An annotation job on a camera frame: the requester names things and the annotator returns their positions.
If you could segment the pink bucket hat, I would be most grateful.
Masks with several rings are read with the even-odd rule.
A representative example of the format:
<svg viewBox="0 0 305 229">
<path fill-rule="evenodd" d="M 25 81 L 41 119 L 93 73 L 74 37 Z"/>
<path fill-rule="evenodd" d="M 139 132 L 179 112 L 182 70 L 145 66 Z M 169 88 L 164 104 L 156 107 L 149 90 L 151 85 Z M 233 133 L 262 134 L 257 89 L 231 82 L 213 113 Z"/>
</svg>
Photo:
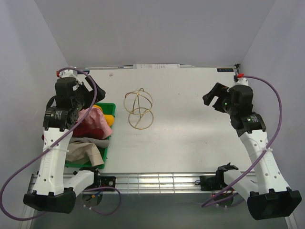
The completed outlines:
<svg viewBox="0 0 305 229">
<path fill-rule="evenodd" d="M 108 126 L 103 113 L 95 107 L 92 107 L 89 114 L 80 124 L 87 125 L 89 128 L 102 129 L 105 139 L 112 134 L 112 129 Z"/>
</svg>

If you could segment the yellow bucket hat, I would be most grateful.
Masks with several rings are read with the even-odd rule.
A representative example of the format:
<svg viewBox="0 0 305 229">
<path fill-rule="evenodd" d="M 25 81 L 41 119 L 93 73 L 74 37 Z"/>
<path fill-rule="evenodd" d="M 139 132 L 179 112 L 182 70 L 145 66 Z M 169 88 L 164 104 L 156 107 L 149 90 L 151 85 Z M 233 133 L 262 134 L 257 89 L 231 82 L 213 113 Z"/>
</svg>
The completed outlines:
<svg viewBox="0 0 305 229">
<path fill-rule="evenodd" d="M 111 127 L 111 126 L 114 124 L 114 116 L 113 116 L 113 115 L 111 115 L 111 114 L 105 114 L 105 113 L 103 112 L 102 108 L 101 108 L 100 106 L 98 106 L 98 105 L 94 105 L 93 107 L 99 109 L 99 110 L 103 113 L 103 115 L 104 115 L 104 117 L 105 117 L 105 120 L 106 120 L 106 122 L 107 122 L 107 124 L 108 124 L 109 127 Z"/>
</svg>

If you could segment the dark red bucket hat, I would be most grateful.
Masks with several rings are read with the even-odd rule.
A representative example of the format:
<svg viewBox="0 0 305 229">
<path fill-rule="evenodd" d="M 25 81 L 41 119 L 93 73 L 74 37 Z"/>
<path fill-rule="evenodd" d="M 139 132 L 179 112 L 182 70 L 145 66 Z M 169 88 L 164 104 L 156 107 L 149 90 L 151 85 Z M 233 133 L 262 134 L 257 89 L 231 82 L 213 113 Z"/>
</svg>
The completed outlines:
<svg viewBox="0 0 305 229">
<path fill-rule="evenodd" d="M 99 128 L 89 128 L 87 125 L 80 124 L 72 134 L 73 137 L 88 137 L 94 139 L 104 139 L 104 132 Z"/>
</svg>

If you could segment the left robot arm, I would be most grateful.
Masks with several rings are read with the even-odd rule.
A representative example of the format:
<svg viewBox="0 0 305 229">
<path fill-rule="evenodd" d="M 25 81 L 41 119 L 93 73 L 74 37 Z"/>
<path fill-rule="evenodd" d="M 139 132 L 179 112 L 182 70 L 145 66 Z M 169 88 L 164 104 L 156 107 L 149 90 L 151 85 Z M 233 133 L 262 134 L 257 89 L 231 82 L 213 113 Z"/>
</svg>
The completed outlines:
<svg viewBox="0 0 305 229">
<path fill-rule="evenodd" d="M 76 197 L 85 189 L 97 190 L 101 179 L 93 170 L 81 170 L 68 181 L 63 181 L 66 155 L 72 128 L 79 111 L 103 100 L 106 92 L 85 79 L 91 90 L 75 77 L 59 78 L 55 83 L 56 95 L 46 105 L 43 120 L 44 150 L 36 183 L 25 194 L 23 203 L 38 211 L 71 213 Z"/>
</svg>

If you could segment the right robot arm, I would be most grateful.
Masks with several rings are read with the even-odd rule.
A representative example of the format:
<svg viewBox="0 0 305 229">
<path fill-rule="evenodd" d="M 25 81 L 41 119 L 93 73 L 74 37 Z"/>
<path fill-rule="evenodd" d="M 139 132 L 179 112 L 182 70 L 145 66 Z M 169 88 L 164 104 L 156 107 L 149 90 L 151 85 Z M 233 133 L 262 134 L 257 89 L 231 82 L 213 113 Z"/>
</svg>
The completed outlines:
<svg viewBox="0 0 305 229">
<path fill-rule="evenodd" d="M 216 83 L 203 96 L 205 105 L 217 97 L 213 108 L 227 113 L 231 125 L 251 160 L 256 182 L 241 174 L 238 167 L 218 167 L 213 177 L 220 189 L 234 189 L 247 202 L 248 210 L 255 220 L 290 216 L 300 204 L 302 197 L 298 190 L 292 190 L 283 178 L 267 139 L 266 126 L 262 117 L 253 111 L 253 91 L 248 85 L 235 84 L 232 87 Z"/>
</svg>

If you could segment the green plastic tray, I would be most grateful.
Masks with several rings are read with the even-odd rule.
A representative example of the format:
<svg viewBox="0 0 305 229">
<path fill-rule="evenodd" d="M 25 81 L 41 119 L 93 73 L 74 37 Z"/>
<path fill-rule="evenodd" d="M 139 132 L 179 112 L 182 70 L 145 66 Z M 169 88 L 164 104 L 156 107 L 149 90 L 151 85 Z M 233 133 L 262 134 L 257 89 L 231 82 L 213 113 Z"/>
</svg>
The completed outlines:
<svg viewBox="0 0 305 229">
<path fill-rule="evenodd" d="M 67 167 L 104 168 L 116 105 L 97 103 L 73 131 L 68 145 Z"/>
</svg>

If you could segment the grey bucket hat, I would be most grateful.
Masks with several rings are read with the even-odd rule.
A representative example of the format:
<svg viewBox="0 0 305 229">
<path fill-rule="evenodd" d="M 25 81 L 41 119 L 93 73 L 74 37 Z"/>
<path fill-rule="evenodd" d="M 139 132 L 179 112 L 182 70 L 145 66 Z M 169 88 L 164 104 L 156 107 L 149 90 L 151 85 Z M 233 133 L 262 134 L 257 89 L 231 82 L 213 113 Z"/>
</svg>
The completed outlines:
<svg viewBox="0 0 305 229">
<path fill-rule="evenodd" d="M 108 139 L 94 139 L 88 137 L 72 137 L 69 143 L 80 142 L 80 143 L 93 143 L 98 148 L 107 148 L 109 146 L 110 141 Z"/>
</svg>

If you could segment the beige bucket hat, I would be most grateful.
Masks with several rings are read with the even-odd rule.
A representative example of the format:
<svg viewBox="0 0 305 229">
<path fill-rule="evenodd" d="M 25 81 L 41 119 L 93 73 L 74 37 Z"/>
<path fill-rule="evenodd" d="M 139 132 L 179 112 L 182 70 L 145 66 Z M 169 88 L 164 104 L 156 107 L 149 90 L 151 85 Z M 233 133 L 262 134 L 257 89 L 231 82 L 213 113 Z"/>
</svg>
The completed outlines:
<svg viewBox="0 0 305 229">
<path fill-rule="evenodd" d="M 94 143 L 70 143 L 68 145 L 66 160 L 78 165 L 84 165 L 90 162 L 93 167 L 104 164 L 101 153 Z"/>
</svg>

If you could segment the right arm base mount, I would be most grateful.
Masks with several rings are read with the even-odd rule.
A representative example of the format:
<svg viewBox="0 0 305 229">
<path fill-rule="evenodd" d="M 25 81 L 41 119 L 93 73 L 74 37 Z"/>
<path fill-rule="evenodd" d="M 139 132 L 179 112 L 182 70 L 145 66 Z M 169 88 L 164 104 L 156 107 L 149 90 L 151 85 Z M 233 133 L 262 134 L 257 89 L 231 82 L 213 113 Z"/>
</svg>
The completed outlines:
<svg viewBox="0 0 305 229">
<path fill-rule="evenodd" d="M 223 188 L 222 183 L 216 176 L 199 176 L 194 184 L 200 186 L 201 191 L 217 191 Z"/>
</svg>

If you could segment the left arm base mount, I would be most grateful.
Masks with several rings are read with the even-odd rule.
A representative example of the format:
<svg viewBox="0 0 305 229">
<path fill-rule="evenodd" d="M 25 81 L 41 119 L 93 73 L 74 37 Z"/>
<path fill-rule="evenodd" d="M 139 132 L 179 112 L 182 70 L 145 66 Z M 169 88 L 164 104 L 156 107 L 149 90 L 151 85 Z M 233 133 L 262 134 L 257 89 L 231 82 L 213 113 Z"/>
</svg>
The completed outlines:
<svg viewBox="0 0 305 229">
<path fill-rule="evenodd" d="M 100 176 L 96 175 L 94 177 L 93 184 L 86 187 L 87 189 L 98 188 L 98 187 L 115 187 L 116 177 L 115 176 Z"/>
</svg>

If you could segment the aluminium table rail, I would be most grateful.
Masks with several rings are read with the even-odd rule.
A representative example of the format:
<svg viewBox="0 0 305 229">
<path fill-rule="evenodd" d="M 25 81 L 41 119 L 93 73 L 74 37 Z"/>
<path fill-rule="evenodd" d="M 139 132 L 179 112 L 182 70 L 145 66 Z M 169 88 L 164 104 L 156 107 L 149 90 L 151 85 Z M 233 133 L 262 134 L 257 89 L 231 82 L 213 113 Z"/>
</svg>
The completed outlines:
<svg viewBox="0 0 305 229">
<path fill-rule="evenodd" d="M 102 173 L 108 185 L 122 194 L 192 194 L 216 193 L 220 189 L 202 190 L 200 177 L 214 173 Z"/>
</svg>

